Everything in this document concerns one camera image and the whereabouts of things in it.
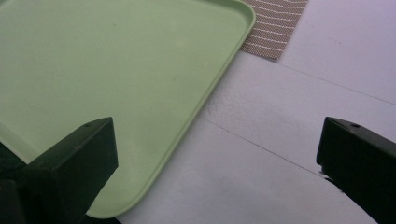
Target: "white tabletop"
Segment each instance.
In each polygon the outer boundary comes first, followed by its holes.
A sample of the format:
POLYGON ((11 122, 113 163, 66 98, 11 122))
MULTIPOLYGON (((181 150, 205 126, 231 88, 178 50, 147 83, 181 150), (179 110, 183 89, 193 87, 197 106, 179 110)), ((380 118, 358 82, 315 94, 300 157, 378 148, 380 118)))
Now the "white tabletop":
POLYGON ((310 0, 278 61, 239 52, 126 223, 375 223, 321 177, 326 116, 396 142, 396 1, 310 0))

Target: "table surface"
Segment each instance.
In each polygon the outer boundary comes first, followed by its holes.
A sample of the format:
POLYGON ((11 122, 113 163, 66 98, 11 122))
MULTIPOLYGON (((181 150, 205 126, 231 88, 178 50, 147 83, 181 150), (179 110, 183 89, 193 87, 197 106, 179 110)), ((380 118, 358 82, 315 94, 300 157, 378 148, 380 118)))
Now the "table surface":
POLYGON ((396 142, 396 1, 310 0, 278 61, 239 52, 122 223, 375 223, 319 174, 326 116, 396 142))

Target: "striped fabric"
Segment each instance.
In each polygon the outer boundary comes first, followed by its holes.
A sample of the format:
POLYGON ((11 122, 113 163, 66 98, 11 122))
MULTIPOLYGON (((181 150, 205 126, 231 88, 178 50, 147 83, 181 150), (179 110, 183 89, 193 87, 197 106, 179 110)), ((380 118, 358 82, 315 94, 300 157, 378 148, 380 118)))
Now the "striped fabric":
POLYGON ((308 0, 244 0, 256 12, 256 24, 241 50, 280 58, 308 0))

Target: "tray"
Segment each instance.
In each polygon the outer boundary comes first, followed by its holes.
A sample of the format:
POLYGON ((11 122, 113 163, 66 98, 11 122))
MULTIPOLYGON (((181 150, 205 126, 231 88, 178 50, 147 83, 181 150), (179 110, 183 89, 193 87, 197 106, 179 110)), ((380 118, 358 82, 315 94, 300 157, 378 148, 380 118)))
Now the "tray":
POLYGON ((0 4, 0 141, 29 162, 113 117, 120 167, 88 213, 101 218, 145 195, 255 21, 234 0, 0 4))

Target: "placemat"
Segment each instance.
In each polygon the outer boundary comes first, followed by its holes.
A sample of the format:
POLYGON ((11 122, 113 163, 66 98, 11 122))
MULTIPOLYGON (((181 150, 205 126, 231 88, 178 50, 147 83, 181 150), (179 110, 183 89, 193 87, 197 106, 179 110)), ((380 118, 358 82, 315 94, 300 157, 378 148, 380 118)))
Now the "placemat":
POLYGON ((244 0, 256 12, 256 24, 241 50, 279 59, 307 0, 244 0))

